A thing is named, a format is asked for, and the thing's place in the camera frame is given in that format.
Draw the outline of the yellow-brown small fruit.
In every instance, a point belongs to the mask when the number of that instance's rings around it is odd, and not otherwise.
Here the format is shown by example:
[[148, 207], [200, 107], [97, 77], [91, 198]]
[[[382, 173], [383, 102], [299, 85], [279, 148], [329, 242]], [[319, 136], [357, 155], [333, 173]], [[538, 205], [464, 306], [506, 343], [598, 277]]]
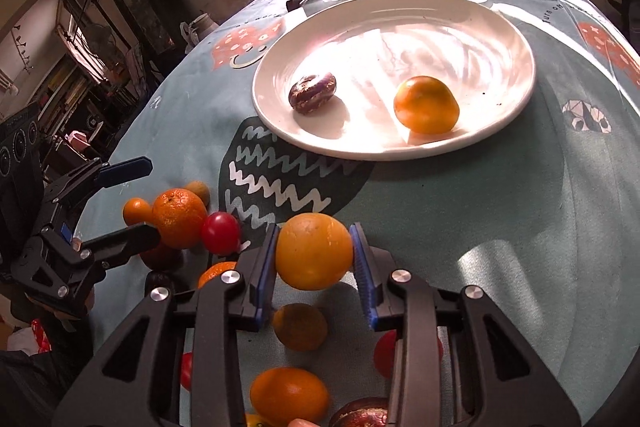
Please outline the yellow-brown small fruit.
[[201, 180], [194, 180], [191, 181], [189, 183], [187, 183], [184, 188], [190, 192], [192, 192], [193, 194], [195, 194], [196, 196], [198, 196], [199, 199], [201, 199], [203, 205], [205, 207], [209, 206], [210, 203], [210, 192], [209, 192], [209, 188], [208, 185]]

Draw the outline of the dark red plum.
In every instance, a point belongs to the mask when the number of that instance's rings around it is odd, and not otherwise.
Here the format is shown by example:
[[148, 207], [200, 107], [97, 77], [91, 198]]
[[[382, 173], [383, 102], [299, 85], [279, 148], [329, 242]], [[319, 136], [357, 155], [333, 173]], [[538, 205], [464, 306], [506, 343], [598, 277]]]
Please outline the dark red plum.
[[152, 271], [174, 272], [183, 266], [182, 251], [159, 243], [149, 251], [139, 255], [142, 262]]

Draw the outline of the large dimpled orange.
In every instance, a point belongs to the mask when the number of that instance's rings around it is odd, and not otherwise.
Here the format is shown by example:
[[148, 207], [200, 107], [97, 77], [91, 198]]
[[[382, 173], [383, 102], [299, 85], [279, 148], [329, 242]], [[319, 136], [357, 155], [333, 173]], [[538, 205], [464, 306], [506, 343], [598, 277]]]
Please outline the large dimpled orange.
[[190, 249], [201, 243], [207, 210], [198, 195], [186, 188], [171, 188], [152, 205], [152, 223], [170, 248]]

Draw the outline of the white oval plate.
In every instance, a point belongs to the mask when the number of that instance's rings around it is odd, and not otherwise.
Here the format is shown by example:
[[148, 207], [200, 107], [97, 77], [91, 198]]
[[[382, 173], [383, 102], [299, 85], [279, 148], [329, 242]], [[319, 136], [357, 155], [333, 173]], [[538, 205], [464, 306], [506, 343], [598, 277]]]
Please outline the white oval plate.
[[[334, 97], [302, 115], [288, 92], [333, 74]], [[414, 76], [434, 77], [460, 107], [454, 129], [420, 135], [393, 101]], [[343, 159], [406, 160], [460, 150], [518, 116], [535, 87], [533, 51], [521, 31], [471, 0], [349, 0], [298, 23], [271, 46], [252, 97], [262, 122], [303, 150]]]

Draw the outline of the small red tomato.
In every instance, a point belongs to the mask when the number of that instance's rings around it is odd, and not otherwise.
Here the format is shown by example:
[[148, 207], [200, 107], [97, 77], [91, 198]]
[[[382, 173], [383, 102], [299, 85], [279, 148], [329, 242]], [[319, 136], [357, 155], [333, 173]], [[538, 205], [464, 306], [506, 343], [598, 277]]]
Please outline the small red tomato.
[[384, 333], [374, 347], [374, 366], [378, 373], [386, 379], [391, 379], [393, 376], [396, 340], [397, 333], [395, 329], [392, 329]]

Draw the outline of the yellow-green small fruit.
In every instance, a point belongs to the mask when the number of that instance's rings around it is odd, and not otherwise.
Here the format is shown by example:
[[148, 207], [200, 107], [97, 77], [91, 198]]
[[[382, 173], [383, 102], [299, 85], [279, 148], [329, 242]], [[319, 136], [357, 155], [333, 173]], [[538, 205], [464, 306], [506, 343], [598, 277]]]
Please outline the yellow-green small fruit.
[[291, 303], [274, 312], [271, 325], [280, 343], [296, 352], [317, 350], [329, 334], [323, 313], [306, 303]]

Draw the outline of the small orange tangerine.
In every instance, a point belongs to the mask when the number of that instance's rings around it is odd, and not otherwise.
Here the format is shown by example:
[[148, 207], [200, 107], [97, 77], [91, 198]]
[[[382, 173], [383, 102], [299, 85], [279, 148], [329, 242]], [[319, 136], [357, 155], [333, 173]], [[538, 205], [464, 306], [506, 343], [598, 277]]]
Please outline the small orange tangerine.
[[152, 206], [143, 198], [130, 198], [122, 206], [122, 219], [128, 227], [139, 223], [151, 223], [153, 221]]

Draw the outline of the dark purple mangosteen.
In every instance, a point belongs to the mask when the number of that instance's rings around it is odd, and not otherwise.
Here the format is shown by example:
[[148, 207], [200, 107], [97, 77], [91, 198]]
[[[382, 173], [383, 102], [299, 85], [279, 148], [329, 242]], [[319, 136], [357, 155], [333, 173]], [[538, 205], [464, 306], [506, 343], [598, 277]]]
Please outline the dark purple mangosteen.
[[308, 115], [328, 103], [334, 97], [337, 81], [329, 72], [309, 75], [298, 80], [288, 92], [288, 103], [295, 112]]

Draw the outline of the smooth orange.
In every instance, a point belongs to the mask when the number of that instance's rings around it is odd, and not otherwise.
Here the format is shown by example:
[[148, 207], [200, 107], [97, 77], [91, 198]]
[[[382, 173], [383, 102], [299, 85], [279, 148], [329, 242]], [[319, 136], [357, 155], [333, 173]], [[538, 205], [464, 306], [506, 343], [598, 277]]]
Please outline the smooth orange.
[[299, 291], [321, 291], [336, 284], [352, 267], [352, 238], [342, 222], [324, 213], [294, 216], [281, 228], [276, 269]]

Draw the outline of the white kettle jug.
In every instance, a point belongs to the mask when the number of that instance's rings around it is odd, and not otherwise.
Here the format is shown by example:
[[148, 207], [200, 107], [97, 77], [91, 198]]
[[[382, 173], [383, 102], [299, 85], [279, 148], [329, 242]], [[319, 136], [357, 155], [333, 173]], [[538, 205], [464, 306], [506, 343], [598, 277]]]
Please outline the white kettle jug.
[[218, 28], [218, 24], [210, 17], [208, 13], [202, 13], [194, 18], [191, 23], [182, 22], [180, 24], [180, 32], [187, 46], [194, 48], [206, 36], [211, 34]]

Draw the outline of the light blue patterned tablecloth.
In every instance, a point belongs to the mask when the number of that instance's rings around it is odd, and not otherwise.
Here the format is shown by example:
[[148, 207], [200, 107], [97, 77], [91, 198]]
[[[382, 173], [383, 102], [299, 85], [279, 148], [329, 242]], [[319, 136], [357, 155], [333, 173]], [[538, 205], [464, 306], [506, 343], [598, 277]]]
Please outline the light blue patterned tablecloth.
[[491, 138], [442, 156], [347, 162], [273, 136], [250, 85], [295, 16], [255, 0], [164, 80], [114, 161], [146, 178], [101, 191], [82, 239], [122, 227], [122, 205], [204, 181], [247, 242], [299, 211], [360, 222], [433, 286], [480, 286], [537, 350], [589, 426], [639, 421], [639, 57], [591, 0], [477, 0], [532, 46], [536, 88]]

